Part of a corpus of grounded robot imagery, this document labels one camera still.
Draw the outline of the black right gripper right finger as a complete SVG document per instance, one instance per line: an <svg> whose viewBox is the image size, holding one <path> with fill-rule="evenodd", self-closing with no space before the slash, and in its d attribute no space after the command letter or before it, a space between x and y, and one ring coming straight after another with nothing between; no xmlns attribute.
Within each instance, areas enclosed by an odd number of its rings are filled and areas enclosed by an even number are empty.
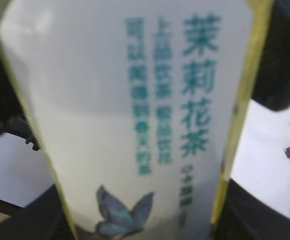
<svg viewBox="0 0 290 240"><path fill-rule="evenodd" d="M252 99L271 111L290 107L290 0L276 0Z"/></svg>

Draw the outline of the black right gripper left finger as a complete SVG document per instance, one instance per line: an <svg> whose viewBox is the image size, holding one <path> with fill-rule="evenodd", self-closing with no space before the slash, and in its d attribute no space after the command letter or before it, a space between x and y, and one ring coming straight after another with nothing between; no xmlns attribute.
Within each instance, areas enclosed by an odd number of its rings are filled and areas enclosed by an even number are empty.
<svg viewBox="0 0 290 240"><path fill-rule="evenodd" d="M26 144L32 143L34 151L40 150L0 60L0 135L4 133L23 138Z"/></svg>

